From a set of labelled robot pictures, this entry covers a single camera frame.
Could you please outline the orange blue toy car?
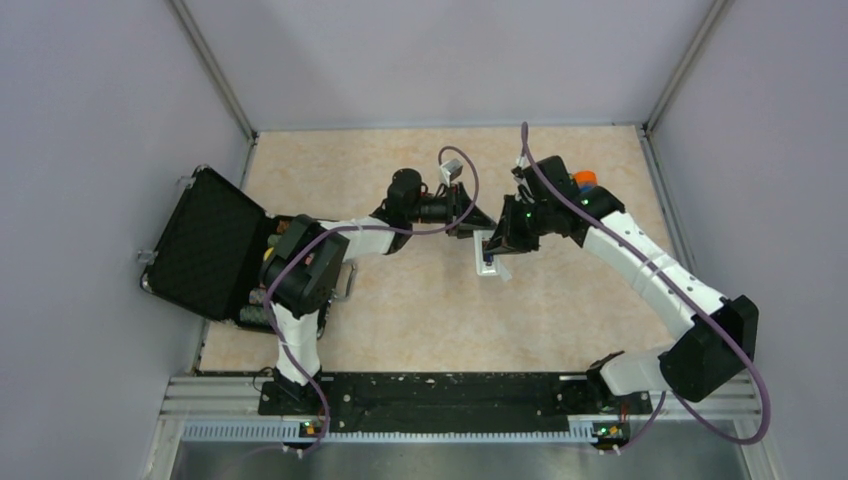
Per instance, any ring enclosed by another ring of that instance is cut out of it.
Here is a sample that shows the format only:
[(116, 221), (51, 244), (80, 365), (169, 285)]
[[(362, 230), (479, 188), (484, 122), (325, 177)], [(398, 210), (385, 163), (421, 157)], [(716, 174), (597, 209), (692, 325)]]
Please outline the orange blue toy car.
[(582, 170), (573, 172), (571, 177), (581, 193), (587, 192), (598, 186), (597, 175), (594, 171)]

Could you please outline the white remote control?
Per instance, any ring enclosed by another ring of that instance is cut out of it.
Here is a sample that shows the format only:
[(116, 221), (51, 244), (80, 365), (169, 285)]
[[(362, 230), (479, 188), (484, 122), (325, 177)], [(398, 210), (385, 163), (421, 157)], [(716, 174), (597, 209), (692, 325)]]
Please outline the white remote control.
[(496, 258), (493, 254), (486, 252), (486, 246), (493, 233), (493, 230), (475, 230), (473, 232), (475, 271), (480, 277), (499, 275)]

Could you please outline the black poker chip case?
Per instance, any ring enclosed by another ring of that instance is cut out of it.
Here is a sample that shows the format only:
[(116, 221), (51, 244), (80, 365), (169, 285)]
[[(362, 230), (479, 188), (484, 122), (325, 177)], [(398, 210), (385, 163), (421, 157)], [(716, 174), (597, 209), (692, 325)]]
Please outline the black poker chip case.
[(143, 270), (143, 290), (192, 313), (238, 328), (271, 333), (264, 311), (245, 314), (268, 239), (281, 222), (214, 169), (202, 165), (181, 197)]

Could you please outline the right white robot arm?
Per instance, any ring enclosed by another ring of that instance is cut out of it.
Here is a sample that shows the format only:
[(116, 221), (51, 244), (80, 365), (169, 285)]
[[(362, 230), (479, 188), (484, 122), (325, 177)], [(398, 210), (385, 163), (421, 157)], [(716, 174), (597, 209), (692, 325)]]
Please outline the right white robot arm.
[(648, 390), (700, 402), (753, 359), (759, 309), (751, 299), (731, 299), (703, 284), (637, 225), (616, 196), (601, 186), (581, 186), (560, 157), (537, 163), (520, 157), (512, 174), (518, 191), (505, 196), (484, 253), (530, 253), (544, 235), (569, 238), (618, 272), (674, 340), (594, 362), (586, 385), (594, 409), (612, 412), (627, 395)]

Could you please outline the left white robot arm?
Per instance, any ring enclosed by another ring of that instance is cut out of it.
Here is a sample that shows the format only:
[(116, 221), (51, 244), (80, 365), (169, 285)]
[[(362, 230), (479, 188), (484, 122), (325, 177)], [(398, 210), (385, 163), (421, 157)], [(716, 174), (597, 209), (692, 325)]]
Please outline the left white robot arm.
[(416, 224), (433, 224), (457, 238), (495, 226), (462, 184), (442, 184), (429, 192), (418, 171), (401, 169), (370, 215), (347, 221), (298, 215), (266, 252), (259, 280), (266, 289), (263, 311), (278, 339), (272, 375), (295, 412), (308, 413), (320, 401), (315, 382), (321, 371), (319, 323), (342, 267), (363, 256), (398, 252)]

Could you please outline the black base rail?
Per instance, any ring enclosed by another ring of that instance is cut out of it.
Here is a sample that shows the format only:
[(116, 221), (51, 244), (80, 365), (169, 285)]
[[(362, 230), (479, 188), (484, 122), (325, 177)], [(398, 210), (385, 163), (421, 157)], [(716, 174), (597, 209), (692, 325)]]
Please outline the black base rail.
[(320, 391), (263, 384), (264, 416), (328, 415), (333, 433), (565, 433), (580, 415), (647, 414), (646, 393), (615, 397), (573, 372), (325, 372)]

